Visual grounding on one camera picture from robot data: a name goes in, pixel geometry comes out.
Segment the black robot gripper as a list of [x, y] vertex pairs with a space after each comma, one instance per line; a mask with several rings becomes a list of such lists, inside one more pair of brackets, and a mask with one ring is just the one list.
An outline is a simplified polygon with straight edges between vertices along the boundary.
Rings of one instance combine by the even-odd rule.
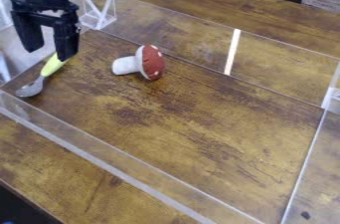
[[29, 14], [52, 10], [63, 15], [53, 23], [53, 37], [57, 58], [65, 62], [79, 52], [80, 31], [79, 7], [69, 0], [9, 0], [15, 29], [24, 49], [32, 53], [44, 46], [40, 24]]

